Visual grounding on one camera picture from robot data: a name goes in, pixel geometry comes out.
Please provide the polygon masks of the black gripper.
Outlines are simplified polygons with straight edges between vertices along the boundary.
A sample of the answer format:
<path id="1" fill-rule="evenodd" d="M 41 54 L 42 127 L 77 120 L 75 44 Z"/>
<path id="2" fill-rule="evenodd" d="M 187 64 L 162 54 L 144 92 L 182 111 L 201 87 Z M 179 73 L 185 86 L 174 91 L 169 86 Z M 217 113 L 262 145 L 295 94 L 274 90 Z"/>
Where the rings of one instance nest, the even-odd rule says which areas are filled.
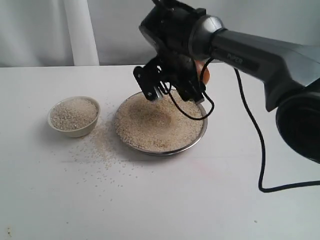
<path id="1" fill-rule="evenodd" d="M 207 15 L 204 8 L 193 8 L 178 0 L 154 0 L 154 7 L 142 20 L 139 30 L 156 51 L 145 66 L 136 66 L 133 75 L 145 98 L 156 102 L 165 92 L 163 74 L 175 75 L 172 85 L 180 98 L 202 103 L 205 98 L 198 75 L 204 62 L 189 51 L 191 35 L 197 22 Z"/>

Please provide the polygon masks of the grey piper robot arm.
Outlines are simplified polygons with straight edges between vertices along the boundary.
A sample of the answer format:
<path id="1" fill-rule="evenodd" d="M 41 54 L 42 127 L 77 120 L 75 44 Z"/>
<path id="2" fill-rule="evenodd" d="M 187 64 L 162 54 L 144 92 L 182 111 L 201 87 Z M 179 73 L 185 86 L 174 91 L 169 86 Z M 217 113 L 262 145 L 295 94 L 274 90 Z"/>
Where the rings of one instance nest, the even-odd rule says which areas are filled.
<path id="1" fill-rule="evenodd" d="M 296 153 L 320 160 L 320 49 L 228 30 L 204 8 L 177 0 L 156 0 L 139 26 L 156 57 L 133 75 L 145 98 L 167 94 L 200 104 L 205 86 L 195 60 L 224 62 L 262 81 L 265 108 L 276 112 L 276 126 Z"/>

